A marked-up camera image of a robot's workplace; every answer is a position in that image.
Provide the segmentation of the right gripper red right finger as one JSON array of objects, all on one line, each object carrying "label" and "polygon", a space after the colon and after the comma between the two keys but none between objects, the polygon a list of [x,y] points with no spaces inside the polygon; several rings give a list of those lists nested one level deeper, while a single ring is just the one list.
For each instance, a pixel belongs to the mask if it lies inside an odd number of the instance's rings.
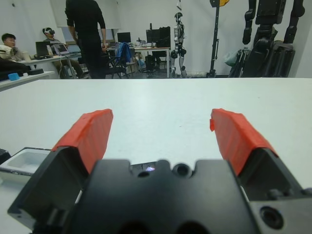
[{"label": "right gripper red right finger", "polygon": [[302,186],[243,114],[212,109],[210,129],[249,201],[304,198]]}]

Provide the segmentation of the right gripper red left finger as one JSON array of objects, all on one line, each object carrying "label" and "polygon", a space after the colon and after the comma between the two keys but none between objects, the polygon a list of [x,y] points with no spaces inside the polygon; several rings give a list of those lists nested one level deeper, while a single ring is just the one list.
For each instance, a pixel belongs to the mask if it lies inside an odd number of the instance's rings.
[{"label": "right gripper red left finger", "polygon": [[83,114],[31,175],[7,213],[25,226],[57,225],[75,204],[95,163],[103,159],[111,109]]}]

